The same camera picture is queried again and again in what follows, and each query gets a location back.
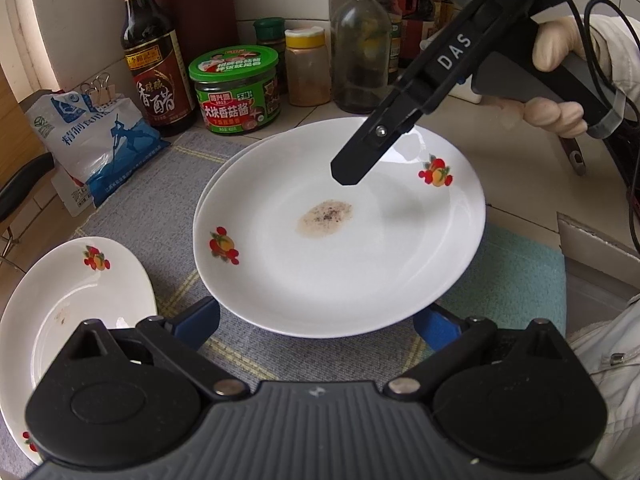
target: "gloved hand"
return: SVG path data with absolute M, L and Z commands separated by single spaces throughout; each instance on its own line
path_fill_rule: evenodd
M 604 74 L 610 79 L 611 59 L 607 42 L 593 27 L 591 39 L 596 59 Z M 585 59 L 584 46 L 573 16 L 540 25 L 533 46 L 533 64 L 538 70 L 551 72 L 571 51 Z M 579 103 L 558 104 L 549 99 L 536 97 L 526 104 L 500 98 L 491 98 L 486 104 L 497 105 L 503 110 L 501 119 L 507 127 L 512 127 L 524 119 L 532 126 L 539 126 L 560 137 L 576 137 L 587 131 L 587 123 L 582 118 L 584 111 Z

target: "finger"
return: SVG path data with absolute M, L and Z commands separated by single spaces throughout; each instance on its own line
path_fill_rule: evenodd
M 482 98 L 482 104 L 500 108 L 501 113 L 498 118 L 500 119 L 500 124 L 507 130 L 511 130 L 518 124 L 524 114 L 524 104 L 512 99 L 484 96 Z
M 571 130 L 577 123 L 582 120 L 584 110 L 579 103 L 560 103 L 560 117 L 557 121 L 545 126 L 545 130 L 555 134 L 562 134 L 563 132 Z
M 540 25 L 533 45 L 533 65 L 542 72 L 558 68 L 566 55 L 576 47 L 576 34 L 579 37 L 575 20 L 571 23 L 561 18 Z
M 588 128 L 587 121 L 585 121 L 583 119 L 583 120 L 579 121 L 578 124 L 576 124 L 570 130 L 567 130 L 567 131 L 559 134 L 559 136 L 560 137 L 564 137 L 565 139 L 573 139 L 574 137 L 577 137 L 578 135 L 586 133 L 587 128 Z
M 524 120 L 532 126 L 549 126 L 560 118 L 560 114 L 559 105 L 543 97 L 534 97 L 524 105 Z

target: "metal screw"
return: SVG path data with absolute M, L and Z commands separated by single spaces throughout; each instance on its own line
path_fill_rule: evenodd
M 217 394 L 229 397 L 242 394 L 246 391 L 246 386 L 238 379 L 222 379 L 213 385 Z
M 389 389 L 398 395 L 414 394 L 420 389 L 420 383 L 411 377 L 398 377 L 388 383 Z

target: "black cable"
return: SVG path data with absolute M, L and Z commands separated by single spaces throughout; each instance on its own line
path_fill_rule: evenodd
M 609 102 L 609 100 L 607 99 L 604 92 L 602 91 L 602 83 L 604 83 L 604 85 L 613 93 L 616 92 L 616 88 L 613 85 L 613 83 L 607 79 L 604 72 L 602 71 L 602 68 L 600 67 L 600 64 L 595 59 L 595 52 L 593 49 L 593 41 L 591 38 L 591 25 L 590 25 L 591 12 L 593 10 L 593 7 L 595 7 L 597 4 L 604 4 L 606 6 L 609 6 L 611 9 L 613 9 L 618 14 L 618 16 L 623 20 L 623 22 L 631 32 L 631 35 L 633 36 L 634 41 L 636 42 L 636 47 L 638 48 L 639 52 L 640 52 L 640 38 L 638 38 L 638 35 L 636 34 L 635 29 L 633 28 L 633 25 L 631 25 L 631 22 L 629 22 L 624 12 L 622 12 L 622 10 L 620 10 L 620 8 L 610 0 L 589 0 L 587 3 L 587 6 L 584 9 L 584 22 L 582 22 L 582 18 L 574 2 L 572 0 L 568 0 L 567 3 L 571 8 L 571 11 L 574 15 L 575 21 L 578 26 L 580 38 L 584 46 L 584 54 L 587 61 L 587 67 L 591 74 L 593 85 L 595 86 L 596 91 L 600 96 L 600 99 L 603 102 L 607 103 Z M 625 96 L 625 99 L 626 99 L 626 104 L 633 110 L 634 114 L 636 115 L 636 124 L 631 124 L 627 120 L 625 120 L 625 122 L 628 124 L 630 129 L 640 134 L 640 112 L 638 111 L 636 104 L 631 99 L 629 99 L 629 97 Z M 636 251 L 640 254 L 640 242 L 638 241 L 638 236 L 636 235 L 636 224 L 634 222 L 634 199 L 636 196 L 636 185 L 638 184 L 638 173 L 640 173 L 640 148 L 638 149 L 638 156 L 636 156 L 636 166 L 634 168 L 633 177 L 631 178 L 631 189 L 629 192 L 629 199 L 628 199 L 629 232 L 631 234 L 631 239 L 633 241 L 634 247 L 636 248 Z

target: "green lid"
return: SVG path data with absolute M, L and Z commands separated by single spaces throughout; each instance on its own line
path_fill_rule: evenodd
M 222 83 L 258 75 L 277 63 L 278 53 L 268 46 L 228 46 L 194 59 L 189 76 L 199 83 Z
M 255 20 L 254 29 L 258 41 L 280 40 L 284 38 L 284 18 Z

